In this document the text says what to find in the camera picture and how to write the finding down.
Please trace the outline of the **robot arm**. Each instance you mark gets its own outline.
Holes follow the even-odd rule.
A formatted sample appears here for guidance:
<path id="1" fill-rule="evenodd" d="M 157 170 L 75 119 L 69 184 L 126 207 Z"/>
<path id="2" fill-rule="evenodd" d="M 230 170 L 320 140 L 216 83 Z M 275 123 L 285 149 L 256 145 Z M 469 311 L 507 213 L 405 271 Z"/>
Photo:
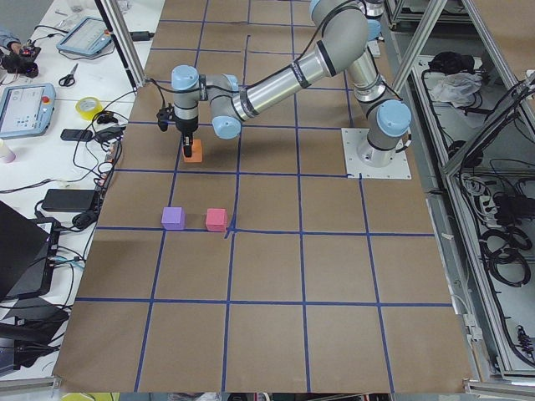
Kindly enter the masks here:
<path id="1" fill-rule="evenodd" d="M 303 52 L 290 64 L 248 86 L 239 86 L 230 74 L 200 74 L 190 65 L 171 72 L 173 95 L 156 115 L 160 130 L 169 123 L 181 133 L 185 156 L 193 152 L 198 128 L 198 104 L 208 102 L 215 134 L 225 140 L 237 137 L 243 122 L 279 104 L 321 79 L 347 73 L 353 81 L 369 131 L 356 147 L 366 165 L 383 168 L 403 152 L 399 145 L 412 115 L 396 92 L 384 81 L 368 50 L 381 32 L 381 1 L 312 1 L 309 14 L 316 30 Z"/>

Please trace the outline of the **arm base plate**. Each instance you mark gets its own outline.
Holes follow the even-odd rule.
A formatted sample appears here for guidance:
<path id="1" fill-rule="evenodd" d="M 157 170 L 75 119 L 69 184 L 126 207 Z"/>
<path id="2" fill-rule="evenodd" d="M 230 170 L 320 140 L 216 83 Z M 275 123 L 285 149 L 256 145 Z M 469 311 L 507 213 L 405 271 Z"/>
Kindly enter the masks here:
<path id="1" fill-rule="evenodd" d="M 346 175 L 352 179 L 411 180 L 406 152 L 377 150 L 368 142 L 369 129 L 342 128 Z"/>

